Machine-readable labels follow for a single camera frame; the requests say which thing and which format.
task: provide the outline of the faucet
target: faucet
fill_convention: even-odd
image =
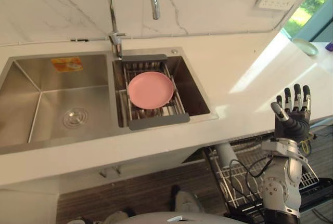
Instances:
[[[150,0],[151,7],[152,7],[152,17],[154,20],[158,20],[160,18],[160,5],[158,0]],[[110,12],[111,12],[111,21],[112,21],[112,32],[109,33],[109,38],[116,49],[116,55],[117,57],[122,57],[122,47],[121,47],[121,37],[124,36],[124,33],[118,33],[118,28],[116,24],[116,15],[113,7],[113,0],[109,0],[110,5]]]

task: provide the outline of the marble backsplash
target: marble backsplash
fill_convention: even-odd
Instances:
[[[284,17],[255,2],[160,0],[159,20],[152,19],[149,0],[115,0],[115,8],[128,38],[269,31]],[[103,38],[111,29],[108,0],[0,0],[0,44]]]

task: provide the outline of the plate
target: plate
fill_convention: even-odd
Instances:
[[[156,109],[170,101],[173,95],[171,80],[160,72],[144,72],[129,84],[130,101],[142,109]]]
[[[309,41],[306,41],[301,38],[294,38],[292,42],[298,46],[303,52],[307,55],[312,56],[318,54],[318,49],[312,45]]]

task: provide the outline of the window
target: window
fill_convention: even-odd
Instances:
[[[321,33],[332,32],[333,0],[304,0],[282,29],[288,38],[300,37],[316,41]],[[330,42],[332,34],[322,34],[322,40]]]

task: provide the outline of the cable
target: cable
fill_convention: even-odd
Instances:
[[[315,135],[318,136],[318,137],[328,137],[329,135],[332,135],[332,134],[333,134],[333,132],[329,132],[329,133],[324,134],[324,135],[322,135],[322,134],[315,134]]]
[[[240,160],[237,160],[237,159],[232,159],[229,163],[229,180],[230,180],[230,184],[231,186],[234,188],[234,190],[236,192],[238,192],[240,195],[244,196],[249,202],[252,203],[253,207],[258,211],[258,213],[262,216],[263,219],[265,219],[264,217],[264,214],[261,212],[260,208],[258,208],[258,206],[256,205],[256,203],[249,197],[247,197],[245,194],[243,194],[241,191],[239,191],[233,184],[233,178],[232,178],[232,170],[231,170],[231,166],[233,164],[233,162],[238,162],[240,163],[242,166],[244,166],[244,168],[246,168],[246,166],[240,161]]]
[[[260,162],[260,161],[262,161],[262,160],[264,160],[264,159],[266,159],[266,157],[261,158],[261,159],[255,161],[254,163],[251,164],[250,168],[253,167],[256,163],[258,163],[258,162]],[[260,209],[258,208],[258,206],[256,205],[256,203],[255,203],[251,198],[247,197],[245,194],[243,194],[240,190],[238,190],[238,189],[234,186],[234,184],[233,184],[233,177],[232,177],[232,169],[231,169],[231,167],[232,167],[233,162],[238,162],[241,166],[244,167],[244,169],[246,170],[246,173],[247,173],[247,174],[250,174],[252,177],[257,178],[257,177],[260,177],[260,176],[265,172],[265,170],[266,170],[267,167],[270,165],[270,163],[272,162],[272,160],[273,160],[273,157],[271,157],[271,159],[265,164],[265,166],[262,168],[262,170],[261,170],[257,175],[253,175],[253,174],[251,173],[251,171],[245,166],[245,164],[244,164],[243,162],[241,162],[240,160],[232,159],[232,160],[230,161],[230,163],[229,163],[229,180],[230,180],[231,186],[234,188],[234,190],[235,190],[236,192],[238,192],[240,195],[244,196],[249,202],[251,202],[252,205],[254,206],[254,208],[259,212],[259,214],[260,214],[264,219],[265,219],[265,217],[264,217],[263,213],[261,212],[261,210],[260,210]],[[259,198],[253,193],[253,191],[250,189],[250,186],[248,185],[248,182],[247,182],[247,175],[245,176],[245,180],[246,180],[246,186],[247,186],[247,188],[249,189],[249,191],[254,195],[254,197],[255,197],[257,200],[260,201],[260,199],[259,199]]]
[[[333,124],[329,124],[329,125],[313,125],[313,126],[310,127],[310,129],[316,128],[316,127],[330,127],[330,126],[333,126]]]
[[[315,139],[315,134],[309,132],[309,137],[306,140],[302,140],[298,143],[298,146],[302,147],[305,157],[308,157],[312,152],[312,146],[310,141]]]
[[[255,193],[251,190],[250,185],[249,185],[249,183],[248,183],[248,175],[250,174],[250,175],[251,175],[252,177],[254,177],[254,178],[258,178],[258,177],[260,177],[260,176],[264,173],[264,171],[267,169],[267,167],[270,165],[270,163],[272,162],[273,157],[270,158],[270,160],[265,164],[265,166],[262,168],[262,170],[261,170],[257,175],[254,176],[254,175],[251,173],[251,168],[252,168],[255,164],[257,164],[258,162],[261,162],[261,161],[263,161],[263,160],[265,160],[265,159],[266,159],[266,157],[263,157],[263,158],[261,158],[261,159],[255,161],[254,163],[252,163],[252,164],[250,165],[250,167],[249,167],[248,169],[244,166],[244,164],[242,164],[242,166],[243,166],[243,167],[245,168],[245,170],[246,170],[246,174],[245,174],[245,183],[246,183],[246,186],[247,186],[248,190],[254,195],[254,197],[255,197],[258,201],[262,201],[262,199],[260,199],[259,197],[257,197],[257,196],[255,195]]]
[[[318,210],[316,210],[315,208],[312,210],[312,212],[314,213],[314,215],[319,219],[322,220],[323,222],[326,223],[333,223],[333,221],[329,220],[328,218],[326,218],[322,213],[320,213]]]

